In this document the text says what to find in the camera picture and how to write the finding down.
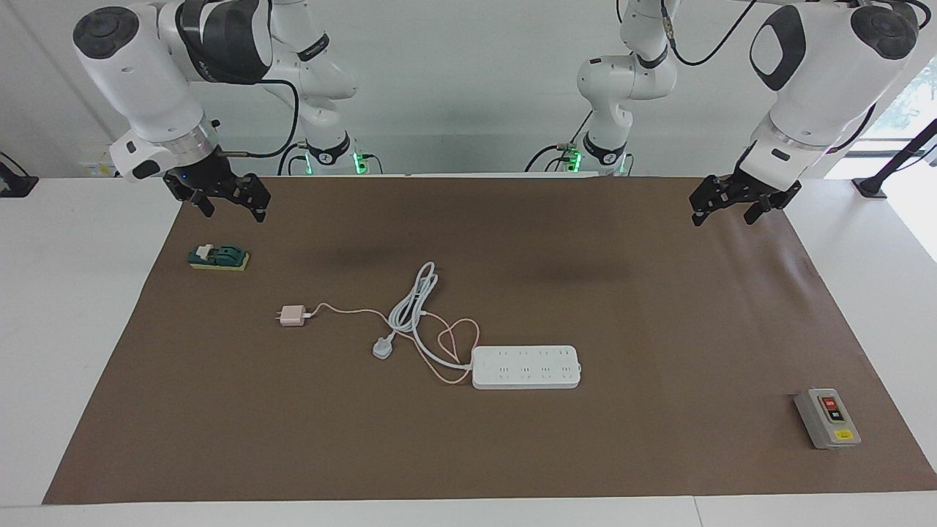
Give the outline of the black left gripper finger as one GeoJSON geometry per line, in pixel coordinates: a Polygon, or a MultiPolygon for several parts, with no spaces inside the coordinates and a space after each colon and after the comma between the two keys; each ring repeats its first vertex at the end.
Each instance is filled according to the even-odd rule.
{"type": "Polygon", "coordinates": [[[747,225],[756,223],[763,214],[772,210],[783,210],[799,194],[802,189],[801,183],[794,183],[789,190],[779,191],[778,193],[761,193],[752,199],[752,206],[745,212],[745,222],[747,225]]]}
{"type": "Polygon", "coordinates": [[[693,208],[690,219],[694,226],[702,226],[711,213],[732,206],[727,189],[728,184],[719,176],[703,178],[699,186],[690,193],[690,206],[693,208]]]}

